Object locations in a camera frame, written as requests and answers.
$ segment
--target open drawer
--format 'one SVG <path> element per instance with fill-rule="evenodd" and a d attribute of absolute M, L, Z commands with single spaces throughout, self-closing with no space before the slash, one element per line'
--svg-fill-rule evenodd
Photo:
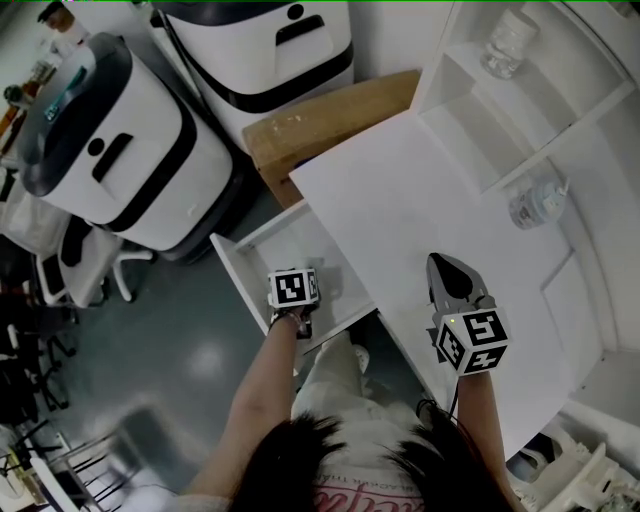
<path fill-rule="evenodd" d="M 251 314 L 266 334 L 270 308 L 267 275 L 292 267 L 313 267 L 321 303 L 312 313 L 313 338 L 306 353 L 375 309 L 373 301 L 333 238 L 300 201 L 238 243 L 219 235 L 211 241 Z"/>

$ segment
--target pants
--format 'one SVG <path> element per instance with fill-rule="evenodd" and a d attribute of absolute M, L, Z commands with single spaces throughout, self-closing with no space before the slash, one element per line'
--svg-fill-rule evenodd
<path fill-rule="evenodd" d="M 308 411 L 318 418 L 338 416 L 345 422 L 385 419 L 403 428 L 419 423 L 413 410 L 389 389 L 363 377 L 347 331 L 321 350 L 293 403 L 292 417 Z"/>

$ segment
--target bottle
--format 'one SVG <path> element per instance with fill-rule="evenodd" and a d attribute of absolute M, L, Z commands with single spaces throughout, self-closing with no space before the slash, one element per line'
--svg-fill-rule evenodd
<path fill-rule="evenodd" d="M 563 186 L 545 181 L 529 188 L 509 202 L 513 223 L 520 229 L 531 229 L 560 218 L 569 190 L 569 180 Z"/>
<path fill-rule="evenodd" d="M 496 78 L 508 80 L 522 64 L 525 49 L 538 31 L 529 16 L 506 9 L 485 45 L 482 66 Z"/>

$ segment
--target t-shirt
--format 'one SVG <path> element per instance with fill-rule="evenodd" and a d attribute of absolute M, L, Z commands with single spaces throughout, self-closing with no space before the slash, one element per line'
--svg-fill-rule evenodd
<path fill-rule="evenodd" d="M 165 512 L 225 512 L 230 501 L 212 496 L 179 496 Z M 422 512 L 415 486 L 395 471 L 324 466 L 316 481 L 318 512 Z"/>
<path fill-rule="evenodd" d="M 411 438 L 411 428 L 419 423 L 413 411 L 402 402 L 381 405 L 362 397 L 339 398 L 325 383 L 314 384 L 308 391 L 315 404 L 333 406 L 342 401 L 343 423 L 332 441 L 347 445 L 329 455 L 320 468 L 315 482 L 318 512 L 422 511 L 413 482 L 385 458 L 389 449 Z M 322 412 L 335 411 L 325 408 Z M 224 512 L 229 504 L 224 498 L 179 496 L 164 512 Z"/>

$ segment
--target wrist strap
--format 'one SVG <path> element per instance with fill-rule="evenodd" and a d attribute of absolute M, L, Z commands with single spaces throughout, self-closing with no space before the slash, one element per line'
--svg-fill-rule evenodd
<path fill-rule="evenodd" d="M 300 318 L 298 315 L 296 315 L 293 311 L 282 311 L 280 313 L 278 313 L 276 315 L 276 317 L 273 319 L 273 322 L 271 322 L 271 327 L 274 326 L 274 324 L 280 320 L 281 318 L 284 318 L 285 316 L 288 316 L 290 318 L 293 318 L 293 320 L 296 323 L 296 326 L 298 328 L 298 330 L 300 330 L 300 327 L 302 327 L 302 318 Z"/>

